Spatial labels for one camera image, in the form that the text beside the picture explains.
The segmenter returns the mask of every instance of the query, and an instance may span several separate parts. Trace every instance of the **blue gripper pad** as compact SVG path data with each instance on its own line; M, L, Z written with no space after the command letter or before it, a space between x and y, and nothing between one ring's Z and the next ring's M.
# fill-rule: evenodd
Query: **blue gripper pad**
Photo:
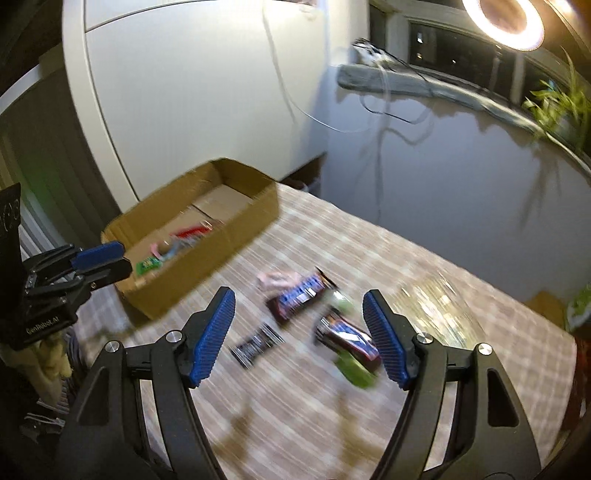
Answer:
M217 309L213 312L209 324L195 345L193 351L193 369L189 375L191 387L198 387L201 380L209 377L217 355L236 312L236 295L228 290Z
M76 255L72 260L72 268L78 272L114 262L123 257L125 247L121 242L109 242L98 247L88 248Z
M418 375L413 326L402 315L395 314L379 290L370 290L363 297L363 319L378 348L390 380L408 390Z

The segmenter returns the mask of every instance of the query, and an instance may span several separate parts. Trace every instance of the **table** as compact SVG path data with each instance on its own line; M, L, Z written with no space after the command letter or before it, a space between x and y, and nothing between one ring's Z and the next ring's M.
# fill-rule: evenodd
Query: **table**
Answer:
M236 292L236 316L209 379L191 391L212 448L229 479L366 479L381 457L406 393L381 371L375 388L350 385L333 354L312 342L322 312L316 305L282 332L285 344L241 368L228 347L261 322L274 324L256 275L266 270L303 274L319 266L355 302L379 288L440 272L474 312L523 403L544 460L554 445L569 398L576 345L571 336L516 300L383 228L342 212L308 193L279 185L280 218L156 322L134 326L113 286L94 292L76 323L92 363L103 345L150 343L204 309L220 286ZM364 327L361 313L351 321ZM150 383L142 381L152 448L164 454ZM440 425L427 466L443 458L453 415L446 389Z

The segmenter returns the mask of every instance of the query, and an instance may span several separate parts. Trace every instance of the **open cardboard box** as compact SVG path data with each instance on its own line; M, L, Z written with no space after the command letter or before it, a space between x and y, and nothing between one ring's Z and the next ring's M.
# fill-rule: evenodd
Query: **open cardboard box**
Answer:
M150 319L162 316L221 267L279 215L275 181L235 160L221 158L190 170L113 220L102 242L120 241L134 266L116 284L127 301ZM192 248L181 250L159 269L138 277L136 263L150 245L203 219L223 221Z

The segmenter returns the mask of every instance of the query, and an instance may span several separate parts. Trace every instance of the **lamp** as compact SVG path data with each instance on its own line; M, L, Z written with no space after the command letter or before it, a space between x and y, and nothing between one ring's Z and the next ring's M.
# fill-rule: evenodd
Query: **lamp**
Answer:
M529 0L462 0L474 23L493 40L516 50L535 50L544 24Z

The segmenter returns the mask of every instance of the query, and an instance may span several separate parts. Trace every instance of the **white cable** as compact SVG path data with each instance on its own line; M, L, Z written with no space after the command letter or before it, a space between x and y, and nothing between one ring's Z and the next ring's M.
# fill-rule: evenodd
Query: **white cable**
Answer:
M275 47L275 41L273 40L273 34L271 32L271 27L269 26L269 21L267 18L267 0L261 0L261 13L262 13L262 23L263 26L265 27L265 33L267 34L267 40L269 42L269 48L271 49L271 58L273 60L273 65L275 67L275 72L277 74L277 77L279 79L279 84L281 86L281 91L283 92L283 95L285 96L286 100L288 101L288 103L292 104L298 111L300 111L301 113L303 113L306 117L312 119L314 122L319 123L320 125L329 128L335 132L339 132L342 134L361 134L361 133L365 133L368 132L369 130L371 130L372 125L370 123L370 125L367 128L364 128L363 130L339 130L338 128L335 127L331 127L328 124L325 124L324 122L321 122L320 120L318 120L317 118L313 117L312 115L310 115L307 112L304 112L298 105L297 103L294 101L294 99L291 97L289 91L287 90L287 86L285 85L285 80L283 78L283 75L281 73L281 68L279 65L279 59L277 56L277 48ZM384 108L383 111L380 113L380 115L384 115L386 112L386 108L388 107L388 102L386 101L386 90L387 90L387 86L384 83Z

